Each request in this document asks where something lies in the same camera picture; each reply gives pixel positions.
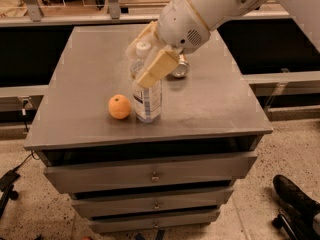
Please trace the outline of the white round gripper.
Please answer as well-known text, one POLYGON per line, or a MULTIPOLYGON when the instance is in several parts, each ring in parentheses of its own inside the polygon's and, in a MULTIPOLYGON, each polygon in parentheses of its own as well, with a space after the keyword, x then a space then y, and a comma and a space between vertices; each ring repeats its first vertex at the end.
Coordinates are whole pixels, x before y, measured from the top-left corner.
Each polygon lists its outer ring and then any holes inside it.
MULTIPOLYGON (((140 41, 154 43, 159 38, 184 53, 193 53, 210 38, 210 30, 194 9, 190 0, 171 0, 162 10, 158 22, 151 21, 130 43, 126 52, 131 53, 140 41)), ((136 78, 142 88, 150 88, 178 67, 179 53, 161 49, 143 67, 136 78)))

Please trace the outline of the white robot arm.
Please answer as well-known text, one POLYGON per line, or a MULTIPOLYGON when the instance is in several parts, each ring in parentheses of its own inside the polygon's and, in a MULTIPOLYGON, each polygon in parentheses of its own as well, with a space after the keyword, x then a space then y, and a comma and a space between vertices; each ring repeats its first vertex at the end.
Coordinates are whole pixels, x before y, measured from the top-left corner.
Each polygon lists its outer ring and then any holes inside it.
MULTIPOLYGON (((153 86, 177 66, 179 54, 192 53, 206 43, 210 32, 222 24, 245 15, 267 0, 171 0, 157 21, 149 23, 126 50, 133 56, 137 43, 153 46, 136 82, 143 88, 153 86)), ((320 0, 275 0, 291 16, 320 50, 320 0)))

